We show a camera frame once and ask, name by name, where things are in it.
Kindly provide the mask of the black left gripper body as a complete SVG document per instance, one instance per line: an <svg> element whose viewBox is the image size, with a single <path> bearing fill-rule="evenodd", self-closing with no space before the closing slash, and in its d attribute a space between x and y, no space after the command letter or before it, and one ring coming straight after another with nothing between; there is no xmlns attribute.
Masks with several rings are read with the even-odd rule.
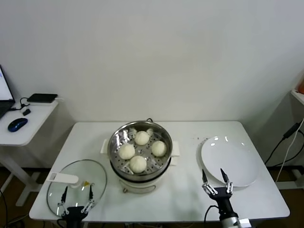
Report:
<svg viewBox="0 0 304 228"><path fill-rule="evenodd" d="M84 206L69 207L62 214L62 219L66 222L67 228L81 228L81 222L88 215Z"/></svg>

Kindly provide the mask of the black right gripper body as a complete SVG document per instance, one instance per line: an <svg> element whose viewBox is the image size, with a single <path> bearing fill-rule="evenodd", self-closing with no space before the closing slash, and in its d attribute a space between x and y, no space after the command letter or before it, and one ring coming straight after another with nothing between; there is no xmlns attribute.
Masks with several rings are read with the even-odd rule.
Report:
<svg viewBox="0 0 304 228"><path fill-rule="evenodd" d="M212 199L216 201L220 215L235 215L235 212L230 203L232 193L227 193L226 188L215 188L217 193L212 195Z"/></svg>

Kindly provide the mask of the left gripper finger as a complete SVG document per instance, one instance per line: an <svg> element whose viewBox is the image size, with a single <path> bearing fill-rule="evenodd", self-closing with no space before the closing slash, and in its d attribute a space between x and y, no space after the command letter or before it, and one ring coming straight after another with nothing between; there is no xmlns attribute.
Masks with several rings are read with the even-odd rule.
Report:
<svg viewBox="0 0 304 228"><path fill-rule="evenodd" d="M93 205L95 204L95 200L94 200L94 194L93 194L93 190L92 187L94 186L94 184L90 184L90 188L89 188L89 199L87 204L84 206L84 208L81 210L81 213L88 213L91 208L93 207Z"/></svg>
<svg viewBox="0 0 304 228"><path fill-rule="evenodd" d="M65 206L67 190L68 190L68 186L65 187L64 193L61 196L61 201L58 203L58 208L62 209L62 213L60 214L61 216L68 215L68 209Z"/></svg>

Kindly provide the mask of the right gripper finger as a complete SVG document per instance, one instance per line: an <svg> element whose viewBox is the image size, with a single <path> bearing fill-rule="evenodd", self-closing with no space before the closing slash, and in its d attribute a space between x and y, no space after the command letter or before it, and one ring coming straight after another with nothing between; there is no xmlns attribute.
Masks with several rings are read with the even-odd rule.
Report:
<svg viewBox="0 0 304 228"><path fill-rule="evenodd" d="M226 192L228 194L232 194L233 193L233 183L229 180L228 175L224 172L223 169L220 169L223 180L226 184Z"/></svg>
<svg viewBox="0 0 304 228"><path fill-rule="evenodd" d="M212 187L207 179L207 176L205 174L205 171L202 169L202 180L203 180L203 184L202 184L202 188L204 189L204 191L208 194L208 195L217 195L217 191L214 187Z"/></svg>

